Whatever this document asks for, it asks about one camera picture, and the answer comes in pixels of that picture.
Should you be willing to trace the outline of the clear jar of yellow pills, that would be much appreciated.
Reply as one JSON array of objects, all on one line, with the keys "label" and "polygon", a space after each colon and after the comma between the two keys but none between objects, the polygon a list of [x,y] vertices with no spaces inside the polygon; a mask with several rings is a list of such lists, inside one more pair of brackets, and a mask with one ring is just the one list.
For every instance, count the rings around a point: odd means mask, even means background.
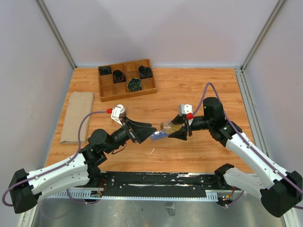
[{"label": "clear jar of yellow pills", "polygon": [[182,128],[182,124],[173,124],[172,122],[161,122],[160,131],[168,135],[179,131]]}]

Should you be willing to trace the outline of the blue weekly pill organizer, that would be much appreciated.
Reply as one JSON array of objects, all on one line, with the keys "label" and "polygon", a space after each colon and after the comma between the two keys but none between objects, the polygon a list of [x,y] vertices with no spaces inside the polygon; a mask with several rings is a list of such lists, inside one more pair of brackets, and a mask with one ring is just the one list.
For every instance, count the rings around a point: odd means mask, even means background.
[{"label": "blue weekly pill organizer", "polygon": [[166,138],[168,137],[169,134],[165,133],[165,132],[162,132],[162,131],[156,131],[154,132],[151,136],[150,136],[150,139],[152,141],[156,141],[156,140],[160,140],[160,139],[163,139],[163,138]]}]

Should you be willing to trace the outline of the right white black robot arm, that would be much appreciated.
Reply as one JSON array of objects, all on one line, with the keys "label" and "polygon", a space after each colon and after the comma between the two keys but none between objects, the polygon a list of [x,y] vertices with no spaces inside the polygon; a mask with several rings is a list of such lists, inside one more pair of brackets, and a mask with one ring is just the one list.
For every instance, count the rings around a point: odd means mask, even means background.
[{"label": "right white black robot arm", "polygon": [[187,140],[193,131],[208,130],[214,140],[238,155],[256,174],[246,174],[234,165],[225,164],[215,171],[214,183],[219,189],[239,188],[259,199],[274,217],[281,217],[303,199],[303,178],[274,163],[253,144],[247,135],[226,116],[216,97],[203,101],[204,114],[194,116],[192,106],[181,104],[178,115],[169,123],[178,128],[170,138]]}]

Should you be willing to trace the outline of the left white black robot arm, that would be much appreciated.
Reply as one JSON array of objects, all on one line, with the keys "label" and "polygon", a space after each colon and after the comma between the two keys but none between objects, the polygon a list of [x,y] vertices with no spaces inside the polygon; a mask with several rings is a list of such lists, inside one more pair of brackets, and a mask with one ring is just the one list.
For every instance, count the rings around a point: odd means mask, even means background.
[{"label": "left white black robot arm", "polygon": [[119,149],[128,140],[141,144],[155,131],[150,123],[126,117],[122,126],[112,134],[104,129],[94,130],[88,144],[65,160],[30,172],[17,170],[9,184],[14,212],[26,212],[48,196],[72,187],[98,186],[101,183],[99,165],[106,161],[106,154]]}]

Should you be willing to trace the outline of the brown bottle with white cap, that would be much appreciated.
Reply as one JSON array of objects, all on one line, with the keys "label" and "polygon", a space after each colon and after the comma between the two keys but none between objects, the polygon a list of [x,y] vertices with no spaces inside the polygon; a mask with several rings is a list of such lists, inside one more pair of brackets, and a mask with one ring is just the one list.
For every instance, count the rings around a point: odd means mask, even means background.
[{"label": "brown bottle with white cap", "polygon": [[120,109],[119,118],[125,117],[126,116],[125,107],[122,104],[117,105],[117,107]]}]

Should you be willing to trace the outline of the wooden compartment tray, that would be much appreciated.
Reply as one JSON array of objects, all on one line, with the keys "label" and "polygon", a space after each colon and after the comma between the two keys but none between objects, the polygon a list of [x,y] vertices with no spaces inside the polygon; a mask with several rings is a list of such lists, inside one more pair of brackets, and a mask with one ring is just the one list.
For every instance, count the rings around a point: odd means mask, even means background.
[{"label": "wooden compartment tray", "polygon": [[98,73],[102,102],[157,93],[149,59],[99,66]]}]

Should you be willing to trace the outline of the folded beige cloth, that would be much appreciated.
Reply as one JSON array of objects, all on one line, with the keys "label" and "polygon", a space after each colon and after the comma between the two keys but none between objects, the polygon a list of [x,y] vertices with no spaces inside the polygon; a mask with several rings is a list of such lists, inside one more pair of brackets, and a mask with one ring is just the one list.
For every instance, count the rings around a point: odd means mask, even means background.
[{"label": "folded beige cloth", "polygon": [[92,112],[94,93],[73,92],[65,113],[60,143],[78,143],[78,131],[85,116]]}]

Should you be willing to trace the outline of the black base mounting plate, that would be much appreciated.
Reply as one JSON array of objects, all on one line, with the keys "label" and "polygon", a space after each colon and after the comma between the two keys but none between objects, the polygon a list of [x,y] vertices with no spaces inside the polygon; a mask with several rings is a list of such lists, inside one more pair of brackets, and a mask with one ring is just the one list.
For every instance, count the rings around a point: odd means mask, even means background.
[{"label": "black base mounting plate", "polygon": [[167,172],[102,172],[83,186],[105,189],[105,196],[202,198],[207,190],[232,191],[215,174]]}]

